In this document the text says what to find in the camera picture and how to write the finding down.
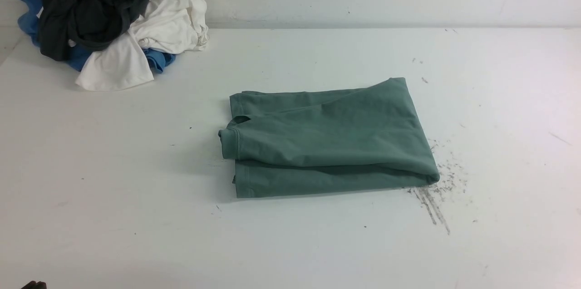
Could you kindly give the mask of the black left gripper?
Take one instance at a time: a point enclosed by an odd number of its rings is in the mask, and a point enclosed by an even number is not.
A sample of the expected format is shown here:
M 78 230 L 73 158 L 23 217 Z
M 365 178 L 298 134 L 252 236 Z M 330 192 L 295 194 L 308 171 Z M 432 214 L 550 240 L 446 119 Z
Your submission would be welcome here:
M 21 287 L 21 289 L 47 289 L 47 285 L 42 281 L 31 281 Z

